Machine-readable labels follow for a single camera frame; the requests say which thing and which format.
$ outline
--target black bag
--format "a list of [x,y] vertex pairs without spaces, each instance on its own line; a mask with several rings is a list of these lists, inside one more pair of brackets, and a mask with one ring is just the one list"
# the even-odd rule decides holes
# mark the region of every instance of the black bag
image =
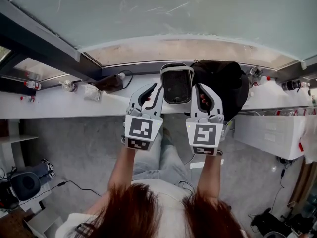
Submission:
[[117,75],[112,75],[95,83],[95,86],[100,91],[106,91],[107,93],[113,93],[123,89],[123,82]]
[[193,85],[210,87],[222,100],[224,120],[230,121],[245,104],[249,81],[238,63],[234,61],[201,60],[191,65],[195,71]]

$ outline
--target white shelf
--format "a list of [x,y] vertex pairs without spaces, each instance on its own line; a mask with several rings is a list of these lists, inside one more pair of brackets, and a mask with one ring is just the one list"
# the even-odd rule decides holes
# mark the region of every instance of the white shelf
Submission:
[[[159,75],[134,76],[128,88],[107,94],[102,92],[99,102],[84,100],[85,83],[78,84],[74,93],[64,92],[62,86],[41,90],[36,93],[35,102],[20,101],[19,95],[0,92],[0,119],[60,118],[60,117],[93,117],[120,116],[126,114],[131,95],[142,86],[157,83],[152,93],[155,96],[160,88]],[[274,80],[257,87],[252,87],[254,96],[248,100],[243,109],[274,109],[284,107],[310,106],[311,98],[307,88],[299,92],[284,92]],[[143,107],[153,104],[154,98]],[[162,113],[183,113],[190,111],[190,102],[171,105],[163,102]]]
[[0,137],[0,144],[5,143],[17,143],[25,140],[39,138],[36,136],[28,136],[28,135],[18,135],[18,136],[10,136],[10,137]]

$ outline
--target window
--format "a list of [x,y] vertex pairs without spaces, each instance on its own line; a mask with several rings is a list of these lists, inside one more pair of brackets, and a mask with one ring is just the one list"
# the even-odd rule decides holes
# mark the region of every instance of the window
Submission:
[[28,78],[36,81],[41,81],[66,74],[63,71],[35,61],[31,58],[25,59],[21,63],[17,64],[15,68],[24,71],[24,74],[31,76],[31,78]]
[[264,47],[218,40],[136,41],[86,51],[102,66],[160,60],[232,60],[272,69],[280,69],[294,59]]
[[11,50],[0,46],[0,62],[1,62],[2,58],[5,57],[10,51]]

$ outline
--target clear plastic container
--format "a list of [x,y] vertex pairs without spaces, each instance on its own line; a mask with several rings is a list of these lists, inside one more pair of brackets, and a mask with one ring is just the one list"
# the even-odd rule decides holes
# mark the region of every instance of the clear plastic container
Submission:
[[40,88],[42,87],[42,85],[40,83],[35,82],[35,81],[24,82],[24,85],[28,88],[35,89],[35,90],[40,90]]
[[25,75],[27,76],[27,78],[34,80],[34,81],[39,81],[39,79],[40,79],[40,75],[35,73],[35,72],[26,71]]
[[25,102],[34,102],[35,96],[21,96],[20,100]]
[[259,67],[253,67],[249,69],[246,73],[246,76],[249,80],[249,88],[254,86],[254,83],[259,82],[262,75],[262,69]]
[[269,81],[271,81],[271,77],[261,77],[260,80],[255,81],[253,83],[254,86],[259,86],[259,85],[264,85],[265,83],[268,83]]
[[301,87],[310,87],[310,84],[306,82],[302,82]]
[[75,83],[65,80],[64,83],[60,82],[63,85],[63,90],[65,92],[76,92],[78,87]]

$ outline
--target concrete floor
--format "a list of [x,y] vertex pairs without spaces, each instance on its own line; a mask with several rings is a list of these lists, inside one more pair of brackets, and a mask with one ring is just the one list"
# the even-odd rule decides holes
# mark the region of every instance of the concrete floor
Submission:
[[[180,158],[184,163],[192,157],[187,140],[183,114],[165,115],[164,125],[171,132]],[[54,165],[56,178],[51,187],[65,180],[73,180],[82,188],[91,188],[102,194],[121,147],[123,117],[57,118],[22,120],[23,133],[39,139],[23,142],[27,165],[35,165],[47,158]],[[224,163],[221,168],[220,198],[232,206],[240,224],[252,237],[261,237],[250,229],[248,214],[259,214],[273,205],[280,189],[283,165],[276,157],[235,141],[228,135],[221,143]],[[194,162],[203,161],[196,156]],[[285,173],[273,214],[280,217],[294,189],[300,171],[299,159]],[[201,169],[189,169],[193,185],[197,185]],[[44,200],[44,205],[54,207],[63,220],[72,212],[83,212],[98,196],[81,191],[71,183],[57,187]]]

